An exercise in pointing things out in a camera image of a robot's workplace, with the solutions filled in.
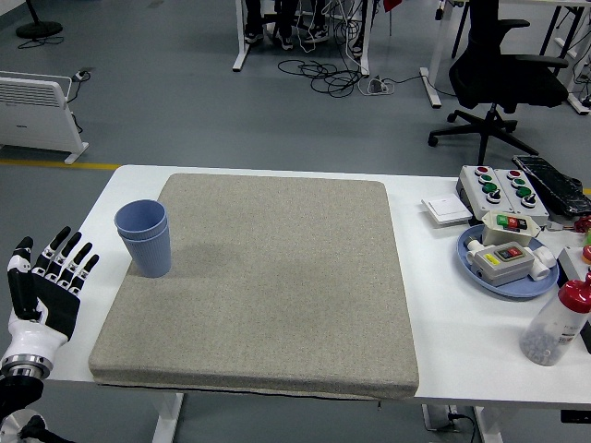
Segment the robotic hand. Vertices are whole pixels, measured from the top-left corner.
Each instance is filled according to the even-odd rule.
[[[2,357],[0,420],[37,401],[42,380],[54,368],[55,353],[72,338],[80,301],[78,293],[99,256],[84,265],[92,244],[84,245],[67,264],[67,257],[80,241],[75,233],[61,251],[71,232],[65,227],[43,250],[31,268],[33,241],[25,237],[8,263],[8,286],[13,310],[8,320],[12,342]]]

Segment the gray floor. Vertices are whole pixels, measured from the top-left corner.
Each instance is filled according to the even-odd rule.
[[[356,90],[334,99],[312,91],[309,80],[277,68],[287,58],[343,67],[333,42],[314,54],[298,47],[287,54],[265,41],[253,48],[241,73],[232,72],[237,43],[230,0],[34,3],[42,19],[64,25],[64,42],[17,49],[22,40],[14,30],[30,21],[20,6],[0,18],[0,69],[71,76],[92,68],[91,80],[70,105],[84,128],[82,139],[90,143],[79,162],[443,176],[456,176],[462,165],[476,162],[476,136],[447,138],[436,149],[427,145],[429,130],[448,125],[445,117],[457,102],[442,96],[442,109],[431,109],[420,80],[397,85],[392,96],[363,97]],[[372,77],[400,80],[428,66],[437,33],[436,3],[406,0],[396,7],[391,37],[388,16],[376,17],[369,52]],[[505,6],[501,13],[532,21],[530,29],[513,31],[506,49],[537,52],[552,8]],[[567,28],[568,19],[559,33]],[[444,60],[441,66],[436,85],[441,90],[451,91],[449,65]],[[486,109],[479,106],[475,112]],[[568,105],[551,110],[522,106],[515,117],[517,137],[591,187],[591,117],[578,116]],[[510,167],[517,153],[492,140],[486,163]],[[64,158],[46,151],[0,150],[0,161]],[[38,252],[64,224],[80,226],[110,176],[108,171],[0,164],[0,257],[7,261],[25,235],[35,239]],[[4,273],[0,288],[0,309],[7,318]],[[0,334],[0,349],[9,342],[7,332]],[[141,390],[48,383],[33,406],[68,439],[150,441],[156,418],[150,399]],[[430,434],[415,404],[385,403],[378,411],[375,402],[196,393],[187,397],[176,441],[467,442],[469,425],[462,428],[461,434]],[[558,412],[523,410],[504,433],[509,443],[559,439],[587,442],[588,428],[561,425]]]

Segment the person's shoes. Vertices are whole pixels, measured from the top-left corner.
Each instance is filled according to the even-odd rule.
[[[247,41],[248,44],[254,44],[259,42],[263,39],[262,35],[262,27],[249,27],[246,26],[246,30],[244,33],[244,40]]]
[[[308,35],[306,36],[306,39],[304,39],[304,43],[313,44],[326,42],[327,40],[329,40],[329,27],[326,25],[313,26],[308,30]]]
[[[291,51],[294,49],[294,42],[292,42],[292,38],[284,37],[283,35],[277,35],[277,41],[281,44],[281,47],[284,51]]]

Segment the desk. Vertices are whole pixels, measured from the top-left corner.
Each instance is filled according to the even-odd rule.
[[[431,106],[433,108],[441,108],[441,101],[439,95],[437,91],[433,88],[433,86],[435,86],[435,82],[437,81],[437,75],[439,73],[441,57],[443,54],[445,43],[450,39],[450,24],[452,19],[452,13],[455,9],[454,5],[463,3],[464,0],[459,0],[446,4],[443,10],[443,16],[440,21],[440,28],[437,35],[437,40],[435,42],[435,48],[433,49],[433,54],[431,55],[429,68],[421,67],[419,69],[419,73],[425,85],[425,90],[427,92],[429,101],[431,102]],[[531,6],[577,6],[591,8],[591,3],[587,2],[586,0],[501,0],[501,3]],[[581,42],[579,42],[579,44],[577,44],[577,48],[579,48],[577,52],[579,54],[583,54],[590,44],[591,34],[587,35]],[[589,110],[582,106],[573,94],[574,79],[581,73],[581,70],[583,69],[583,63],[580,63],[575,68],[574,72],[572,66],[573,62],[570,63],[569,67],[563,69],[563,71],[568,71],[568,74],[565,76],[564,80],[566,89],[569,91],[568,102],[571,104],[571,106],[575,109],[577,113],[589,114]]]
[[[419,387],[417,403],[468,404],[478,408],[480,429],[499,440],[499,418],[507,408],[591,409],[591,355],[577,339],[553,367],[531,363],[518,339],[531,319],[558,290],[516,302],[488,293],[470,279],[455,257],[455,242],[467,224],[438,227],[421,198],[454,192],[456,178],[325,174],[201,168],[124,166],[80,227],[101,255],[81,296],[77,330],[62,347],[50,379],[94,382],[88,358],[111,303],[123,281],[129,256],[116,242],[113,216],[129,201],[157,198],[171,174],[244,174],[375,180],[386,186],[399,251],[406,302],[415,341]],[[544,232],[539,240],[558,255],[578,245],[574,233]],[[167,394],[161,409],[162,435],[172,441],[181,394]]]
[[[244,13],[244,2],[243,0],[235,0],[236,3],[236,23],[238,28],[238,57],[234,62],[234,66],[232,66],[232,70],[235,72],[240,72],[242,70],[243,64],[247,60],[248,51],[250,49],[250,45],[244,38],[244,27],[246,26],[246,17]],[[265,7],[265,0],[261,1],[261,7],[264,10]],[[366,8],[369,11],[369,1],[366,2]],[[365,33],[363,39],[363,52],[361,54],[361,58],[359,60],[359,64],[361,65],[361,72],[364,76],[369,75],[369,61],[368,61],[368,48],[369,48],[369,34],[371,33],[371,14],[366,11],[366,23],[365,23]]]

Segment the gray cushion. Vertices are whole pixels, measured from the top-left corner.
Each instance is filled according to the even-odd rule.
[[[401,399],[418,371],[378,182],[177,174],[173,267],[132,263],[90,356],[99,383]]]

